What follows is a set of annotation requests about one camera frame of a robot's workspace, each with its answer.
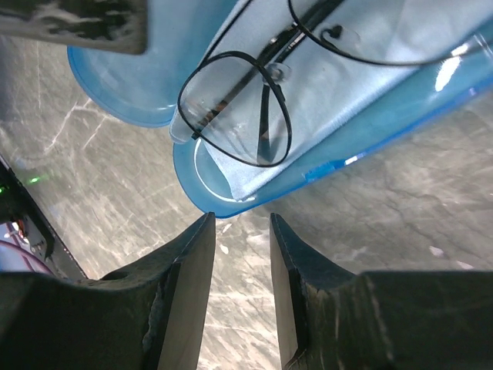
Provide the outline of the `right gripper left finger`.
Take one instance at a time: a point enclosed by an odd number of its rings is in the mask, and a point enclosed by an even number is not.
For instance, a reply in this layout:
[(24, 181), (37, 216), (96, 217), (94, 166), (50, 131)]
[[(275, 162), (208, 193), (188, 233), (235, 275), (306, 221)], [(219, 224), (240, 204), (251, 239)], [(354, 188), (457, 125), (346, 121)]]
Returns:
[(98, 280), (1, 276), (3, 369), (195, 369), (216, 246), (204, 214)]

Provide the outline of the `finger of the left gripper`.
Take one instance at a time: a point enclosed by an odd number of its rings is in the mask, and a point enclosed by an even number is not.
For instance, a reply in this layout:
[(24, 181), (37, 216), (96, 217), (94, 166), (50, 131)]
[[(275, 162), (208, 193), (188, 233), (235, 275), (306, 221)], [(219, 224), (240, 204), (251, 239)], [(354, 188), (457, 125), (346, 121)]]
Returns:
[(141, 55), (148, 45), (147, 1), (1, 0), (1, 33)]

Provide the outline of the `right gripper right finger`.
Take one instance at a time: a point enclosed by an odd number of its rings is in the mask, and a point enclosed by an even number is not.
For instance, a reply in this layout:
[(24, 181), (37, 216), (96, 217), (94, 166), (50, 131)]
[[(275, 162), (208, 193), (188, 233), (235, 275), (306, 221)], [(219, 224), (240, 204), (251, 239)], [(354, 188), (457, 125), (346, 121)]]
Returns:
[(354, 274), (270, 216), (284, 369), (490, 369), (490, 271)]

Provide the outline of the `black thin sunglasses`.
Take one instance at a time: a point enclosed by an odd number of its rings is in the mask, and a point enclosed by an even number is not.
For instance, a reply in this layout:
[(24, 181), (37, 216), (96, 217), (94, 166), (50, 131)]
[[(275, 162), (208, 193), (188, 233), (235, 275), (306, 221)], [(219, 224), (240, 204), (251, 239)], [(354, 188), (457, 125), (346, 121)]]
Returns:
[(214, 155), (278, 167), (415, 69), (476, 52), (490, 1), (290, 1), (288, 24), (189, 77), (179, 118)]

